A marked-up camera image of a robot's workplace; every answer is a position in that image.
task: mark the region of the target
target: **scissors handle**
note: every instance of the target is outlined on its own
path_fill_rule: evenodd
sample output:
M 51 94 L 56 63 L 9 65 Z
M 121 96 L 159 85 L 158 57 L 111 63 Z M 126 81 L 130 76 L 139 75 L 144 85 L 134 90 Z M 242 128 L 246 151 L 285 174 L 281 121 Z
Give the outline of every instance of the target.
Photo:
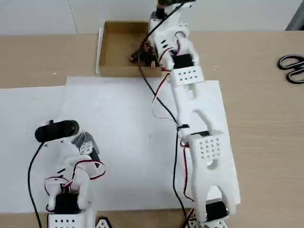
M 304 72 L 304 68 L 299 68 L 295 71 L 292 71 L 286 75 L 286 80 L 292 84 L 304 84 L 304 79 L 303 80 L 294 80 L 293 79 L 293 76 L 299 75 L 303 72 Z
M 292 63 L 290 65 L 283 65 L 283 62 L 287 59 L 295 59 L 295 60 L 298 60 L 298 62 Z M 281 70 L 298 69 L 301 66 L 304 66 L 304 57 L 301 55 L 295 55 L 295 54 L 284 56 L 277 63 L 277 67 Z

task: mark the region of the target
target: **open cardboard box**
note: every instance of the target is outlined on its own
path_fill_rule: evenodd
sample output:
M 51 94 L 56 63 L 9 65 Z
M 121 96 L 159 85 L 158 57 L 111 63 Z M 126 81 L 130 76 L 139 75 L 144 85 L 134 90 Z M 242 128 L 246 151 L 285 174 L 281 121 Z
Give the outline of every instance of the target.
M 104 77 L 141 77 L 138 65 L 129 61 L 148 33 L 145 21 L 106 21 L 99 69 Z M 161 69 L 143 67 L 146 77 L 160 77 Z

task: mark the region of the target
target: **white paper sheet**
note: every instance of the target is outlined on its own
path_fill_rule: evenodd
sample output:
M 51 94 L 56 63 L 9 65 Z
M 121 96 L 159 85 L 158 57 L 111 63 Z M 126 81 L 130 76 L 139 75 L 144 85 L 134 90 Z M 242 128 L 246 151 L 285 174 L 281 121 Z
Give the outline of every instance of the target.
M 150 81 L 156 87 L 160 79 Z M 226 132 L 219 84 L 206 83 L 209 99 L 203 105 L 211 119 L 217 120 L 215 127 Z M 168 84 L 160 97 L 176 115 Z M 1 89 L 0 213 L 33 212 L 27 170 L 39 146 L 34 132 L 57 117 L 77 120 L 81 128 L 93 134 L 100 147 L 107 171 L 103 178 L 92 182 L 98 210 L 180 208 L 172 190 L 175 125 L 155 119 L 151 104 L 152 94 L 141 79 L 72 77 L 66 88 Z M 168 116 L 158 103 L 155 113 Z M 184 184 L 181 153 L 180 150 L 176 176 L 180 196 Z M 55 148 L 43 147 L 33 165 L 31 185 L 39 211 L 45 212 L 48 196 L 43 182 L 53 174 L 57 159 Z M 190 207 L 191 203 L 182 198 L 185 206 Z
M 156 87 L 160 78 L 150 79 Z M 98 210 L 133 210 L 180 208 L 172 190 L 176 126 L 152 116 L 153 96 L 140 78 L 69 78 L 63 119 L 75 119 L 81 128 L 95 137 L 106 163 L 106 175 L 93 183 Z M 219 83 L 206 82 L 206 113 L 216 120 L 216 129 L 228 131 Z M 169 84 L 160 97 L 176 115 Z M 155 104 L 159 117 L 169 117 Z M 191 203 L 182 196 L 184 168 L 179 151 L 176 186 L 185 206 Z M 188 155 L 189 172 L 190 153 Z M 210 197 L 218 191 L 213 190 Z
M 63 94 L 64 86 L 0 89 L 0 213 L 33 211 L 27 171 L 39 147 L 35 129 L 58 116 Z M 48 199 L 43 182 L 55 158 L 52 148 L 43 147 L 33 164 L 32 192 L 40 211 Z

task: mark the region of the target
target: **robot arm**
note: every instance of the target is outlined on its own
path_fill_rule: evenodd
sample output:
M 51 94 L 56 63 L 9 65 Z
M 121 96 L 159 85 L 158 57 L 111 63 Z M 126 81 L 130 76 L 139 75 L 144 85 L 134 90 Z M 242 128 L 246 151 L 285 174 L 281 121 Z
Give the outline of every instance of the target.
M 159 3 L 162 7 L 151 15 L 150 31 L 162 21 L 158 16 L 162 15 L 162 10 L 170 12 L 179 6 L 173 0 L 159 0 Z M 180 21 L 180 11 L 192 5 L 193 1 L 185 3 L 167 18 L 151 34 L 149 41 L 159 57 L 160 66 L 171 72 L 169 83 L 178 111 L 178 125 L 185 126 L 180 129 L 179 136 L 184 143 L 188 143 L 192 158 L 191 190 L 197 221 L 210 226 L 233 215 L 240 196 L 238 187 L 235 187 L 238 186 L 238 179 L 230 142 L 223 132 L 214 129 L 214 124 L 200 105 L 205 99 L 201 94 L 206 86 L 205 79 L 198 53 L 188 40 L 188 25 Z M 190 128 L 191 113 L 197 113 L 207 128 L 193 132 Z M 218 187 L 221 197 L 207 200 L 213 186 Z

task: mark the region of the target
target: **wooden table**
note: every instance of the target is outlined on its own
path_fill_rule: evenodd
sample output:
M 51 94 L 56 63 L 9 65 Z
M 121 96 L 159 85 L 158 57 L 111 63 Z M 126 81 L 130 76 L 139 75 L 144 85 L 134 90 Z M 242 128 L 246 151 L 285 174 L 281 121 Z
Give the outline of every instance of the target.
M 304 54 L 303 32 L 204 32 L 191 39 L 204 75 L 219 80 L 242 203 L 230 228 L 298 227 L 304 214 L 304 85 L 276 68 Z M 95 74 L 97 35 L 0 38 L 2 88 L 64 85 Z M 180 210 L 100 213 L 114 228 L 178 228 Z M 46 214 L 42 215 L 46 226 Z M 37 227 L 34 214 L 0 215 L 2 228 Z

